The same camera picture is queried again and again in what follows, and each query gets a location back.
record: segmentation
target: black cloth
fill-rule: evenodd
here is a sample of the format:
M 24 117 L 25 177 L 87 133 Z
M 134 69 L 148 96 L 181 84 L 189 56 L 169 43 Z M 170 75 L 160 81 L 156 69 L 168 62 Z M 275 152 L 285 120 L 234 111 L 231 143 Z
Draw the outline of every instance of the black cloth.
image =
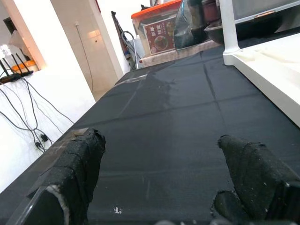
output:
M 91 224 L 211 221 L 214 196 L 233 190 L 217 144 L 222 135 L 263 142 L 300 174 L 300 130 L 236 68 L 224 65 L 223 50 L 128 73 L 76 122 L 73 128 L 93 127 L 106 138 L 88 209 Z M 25 177 L 34 176 L 25 172 L 1 193 L 2 220 L 30 186 Z

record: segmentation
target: red label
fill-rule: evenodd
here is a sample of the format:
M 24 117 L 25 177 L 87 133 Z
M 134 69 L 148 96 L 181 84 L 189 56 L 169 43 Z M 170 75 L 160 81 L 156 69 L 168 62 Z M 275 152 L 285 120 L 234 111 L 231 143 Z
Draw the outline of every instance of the red label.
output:
M 151 55 L 175 49 L 174 29 L 176 17 L 144 26 Z

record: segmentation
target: tiled wall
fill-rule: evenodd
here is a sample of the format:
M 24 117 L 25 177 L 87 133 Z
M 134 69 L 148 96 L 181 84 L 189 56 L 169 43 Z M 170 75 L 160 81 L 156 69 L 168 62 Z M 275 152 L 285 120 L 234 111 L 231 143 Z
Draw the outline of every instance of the tiled wall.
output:
M 98 99 L 99 95 L 109 90 L 117 82 L 117 75 L 89 1 L 51 0 L 51 2 L 91 88 L 91 76 L 83 51 L 84 46 L 94 81 L 93 95 Z M 75 24 L 78 24 L 83 46 Z

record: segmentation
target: power cable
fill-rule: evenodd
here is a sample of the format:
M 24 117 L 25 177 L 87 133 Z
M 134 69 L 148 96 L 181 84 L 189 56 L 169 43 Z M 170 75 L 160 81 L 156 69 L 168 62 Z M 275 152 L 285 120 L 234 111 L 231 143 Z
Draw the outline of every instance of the power cable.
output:
M 28 88 L 28 93 L 29 93 L 29 97 L 30 97 L 30 102 L 31 102 L 31 107 L 32 107 L 32 112 L 33 112 L 33 117 L 34 117 L 34 120 L 35 120 L 35 122 L 36 122 L 36 125 L 35 125 L 35 128 L 33 129 L 33 132 L 34 132 L 34 134 L 36 135 L 36 137 L 37 137 L 37 139 L 38 139 L 38 141 L 39 141 L 39 143 L 41 144 L 41 146 L 42 146 L 42 149 L 44 150 L 44 152 L 45 152 L 45 148 L 44 148 L 44 146 L 42 145 L 42 141 L 40 141 L 40 139 L 39 139 L 39 137 L 38 137 L 38 135 L 37 135 L 37 133 L 36 133 L 36 130 L 38 130 L 38 120 L 37 120 L 37 116 L 36 116 L 36 113 L 35 113 L 35 111 L 34 111 L 34 105 L 33 105 L 33 101 L 32 101 L 32 96 L 31 96 L 31 92 L 30 92 L 30 89 L 29 89 L 29 85 L 27 84 L 27 88 Z
M 78 26 L 79 26 L 79 25 L 75 25 L 75 27 L 76 27 L 76 29 L 77 29 L 77 32 L 78 32 L 78 36 L 79 36 L 80 42 L 81 42 L 81 45 L 82 45 L 82 48 L 83 48 L 83 52 L 84 52 L 86 61 L 87 61 L 87 63 L 88 63 L 88 67 L 89 67 L 89 71 L 90 71 L 90 77 L 91 77 L 91 82 L 92 82 L 92 88 L 91 88 L 91 91 L 93 92 L 93 90 L 94 90 L 93 75 L 92 75 L 92 72 L 91 72 L 91 69 L 90 69 L 90 64 L 89 64 L 88 57 L 87 57 L 87 55 L 86 55 L 86 52 L 85 52 L 85 49 L 84 49 L 84 46 L 83 46 L 83 41 L 82 41 L 82 39 L 81 39 L 81 35 L 80 35 L 80 32 L 79 32 Z
M 26 131 L 30 131 L 31 134 L 32 134 L 32 137 L 33 137 L 33 142 L 35 143 L 35 145 L 37 146 L 36 144 L 36 141 L 35 141 L 35 138 L 38 139 L 38 141 L 40 142 L 37 134 L 32 130 L 30 129 L 27 124 L 25 123 L 25 121 L 23 120 L 23 118 L 21 117 L 21 115 L 19 114 L 19 112 L 15 109 L 14 105 L 12 105 L 11 101 L 9 100 L 9 98 L 7 97 L 7 95 L 4 93 L 4 91 L 2 91 L 0 89 L 0 91 L 4 94 L 4 96 L 7 98 L 8 102 L 10 103 L 10 105 L 12 106 L 12 108 L 14 109 L 14 111 L 19 115 L 20 119 L 22 120 L 22 122 L 24 123 L 24 125 L 26 126 L 26 128 L 22 128 L 22 127 L 19 127 L 17 126 L 7 115 L 5 115 L 2 111 L 0 111 L 0 114 L 2 114 L 12 125 L 14 125 L 14 127 L 20 129 L 20 130 L 26 130 Z
M 22 101 L 20 100 L 20 98 L 19 98 L 19 96 L 14 92 L 14 94 L 18 97 L 18 99 L 19 99 L 19 101 L 21 102 L 21 104 L 22 104 Z M 63 134 L 63 132 L 59 129 L 59 127 L 53 122 L 53 120 L 49 117 L 49 116 L 47 116 L 45 113 L 44 113 L 44 111 L 43 110 L 41 110 L 40 108 L 39 108 L 39 106 L 38 106 L 38 103 L 37 103 L 37 101 L 35 100 L 35 98 L 32 96 L 32 99 L 33 99 L 33 101 L 34 101 L 34 103 L 36 104 L 36 106 L 37 106 L 37 109 L 57 128 L 57 130 L 61 133 L 61 134 Z M 24 110 L 24 106 L 23 106 L 23 104 L 22 104 L 22 108 L 23 108 L 23 112 L 24 112 L 24 115 L 25 115 L 25 120 L 26 120 L 26 114 L 25 114 L 25 110 Z
M 31 83 L 29 83 L 26 79 L 24 79 L 23 77 L 21 78 L 22 80 L 24 80 L 43 100 L 45 100 L 47 103 L 49 103 L 53 109 L 55 109 L 60 115 L 64 116 L 66 119 L 68 119 L 71 123 L 74 124 L 74 122 L 66 115 L 64 115 L 63 113 L 61 113 L 57 108 L 55 108 L 55 106 L 49 102 L 45 97 L 43 97 L 32 85 Z
M 5 71 L 2 72 L 2 74 L 0 74 L 0 78 L 2 77 L 2 75 L 5 73 Z
M 36 114 L 35 114 L 35 110 L 34 110 L 34 105 L 33 105 L 33 96 L 32 96 L 32 93 L 30 91 L 30 88 L 29 88 L 29 83 L 27 82 L 27 89 L 28 89 L 28 93 L 29 93 L 29 97 L 30 97 L 30 102 L 31 102 L 31 107 L 32 107 L 32 111 L 33 111 L 33 116 L 34 116 L 34 119 L 36 121 L 36 127 L 34 128 L 34 130 L 38 130 L 39 132 L 41 132 L 42 134 L 46 135 L 43 131 L 41 131 L 40 129 L 38 129 L 38 120 L 37 120 L 37 117 L 36 117 Z M 49 138 L 49 136 L 47 136 L 51 145 L 53 145 L 53 142 L 52 140 Z
M 39 143 L 41 144 L 42 143 L 42 141 L 39 139 L 39 137 L 38 137 L 38 135 L 36 134 L 36 132 L 35 132 L 35 130 L 37 129 L 37 127 L 36 128 L 34 128 L 34 129 L 31 129 L 30 127 L 29 127 L 29 125 L 27 125 L 26 124 L 26 122 L 23 120 L 23 118 L 22 118 L 22 116 L 19 114 L 19 112 L 16 110 L 16 108 L 14 107 L 14 105 L 11 103 L 11 101 L 10 101 L 10 99 L 9 99 L 9 97 L 6 95 L 6 93 L 3 91 L 3 90 L 1 90 L 0 89 L 0 91 L 4 94 L 4 96 L 6 97 L 6 99 L 8 100 L 8 102 L 10 103 L 10 105 L 12 106 L 12 108 L 14 109 L 14 111 L 18 114 L 18 116 L 20 117 L 20 119 L 21 119 L 21 121 L 23 122 L 23 124 L 26 126 L 26 128 L 27 129 L 25 129 L 25 128 L 22 128 L 22 127 L 19 127 L 19 126 L 17 126 L 16 124 L 14 124 L 9 118 L 8 118 L 8 116 L 6 116 L 3 112 L 1 112 L 1 114 L 3 115 L 3 116 L 5 116 L 16 128 L 18 128 L 18 129 L 20 129 L 20 130 L 26 130 L 26 131 L 30 131 L 31 133 L 32 133 L 32 135 L 33 135 L 33 137 L 34 137 L 34 135 L 36 136 L 36 138 L 37 138 L 37 140 L 39 141 Z
M 26 116 L 26 113 L 25 113 L 25 108 L 24 108 L 24 105 L 22 103 L 22 100 L 19 98 L 19 96 L 17 95 L 17 93 L 14 92 L 14 90 L 12 90 L 10 87 L 8 87 L 7 85 L 5 85 L 4 83 L 1 83 L 4 87 L 8 88 L 11 92 L 14 93 L 14 95 L 16 95 L 16 97 L 19 99 L 20 103 L 21 103 L 21 106 L 22 106 L 22 110 L 23 110 L 23 113 L 24 113 L 24 117 L 25 117 L 25 121 L 27 122 L 27 124 L 29 124 L 28 120 L 27 120 L 27 116 Z

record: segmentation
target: orange storage box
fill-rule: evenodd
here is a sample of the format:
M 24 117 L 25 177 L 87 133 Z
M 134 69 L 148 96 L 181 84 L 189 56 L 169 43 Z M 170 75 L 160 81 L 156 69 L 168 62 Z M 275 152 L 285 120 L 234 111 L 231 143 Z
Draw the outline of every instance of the orange storage box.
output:
M 175 49 L 174 29 L 180 4 L 181 0 L 172 0 L 132 14 L 146 56 Z

